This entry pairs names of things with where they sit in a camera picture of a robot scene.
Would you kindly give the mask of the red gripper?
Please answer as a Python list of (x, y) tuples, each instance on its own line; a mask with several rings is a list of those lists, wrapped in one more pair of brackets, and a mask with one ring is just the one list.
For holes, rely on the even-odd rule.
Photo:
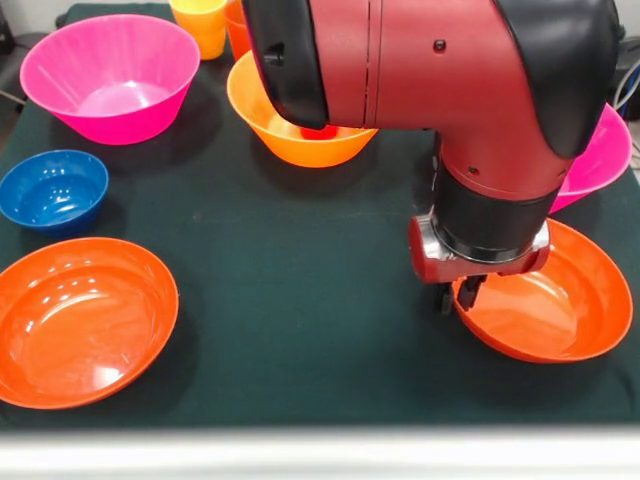
[(472, 308), (479, 290), (487, 280), (485, 274), (515, 275), (539, 270), (550, 254), (550, 226), (544, 222), (533, 243), (525, 252), (508, 262), (480, 262), (470, 260), (450, 250), (436, 235), (431, 215), (419, 215), (409, 221), (409, 249), (411, 263), (417, 276), (438, 287), (438, 311), (451, 314), (454, 290), (449, 282), (465, 278), (460, 284), (457, 301), (462, 308)]

